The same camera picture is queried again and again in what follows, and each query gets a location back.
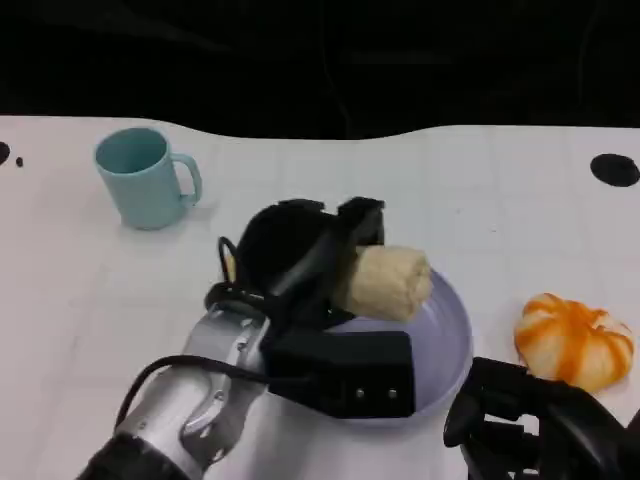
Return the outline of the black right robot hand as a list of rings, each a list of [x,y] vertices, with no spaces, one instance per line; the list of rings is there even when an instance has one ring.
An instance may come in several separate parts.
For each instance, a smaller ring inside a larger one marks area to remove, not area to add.
[[[621,424],[586,391],[476,357],[443,440],[471,479],[636,479],[639,421]]]

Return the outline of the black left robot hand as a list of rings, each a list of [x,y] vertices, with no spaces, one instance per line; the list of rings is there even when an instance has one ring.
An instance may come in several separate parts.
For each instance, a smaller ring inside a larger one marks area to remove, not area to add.
[[[384,243],[382,200],[353,197],[332,214],[322,202],[280,201],[256,214],[236,247],[236,279],[266,302],[277,332],[324,331],[355,314],[334,296],[360,247]]]

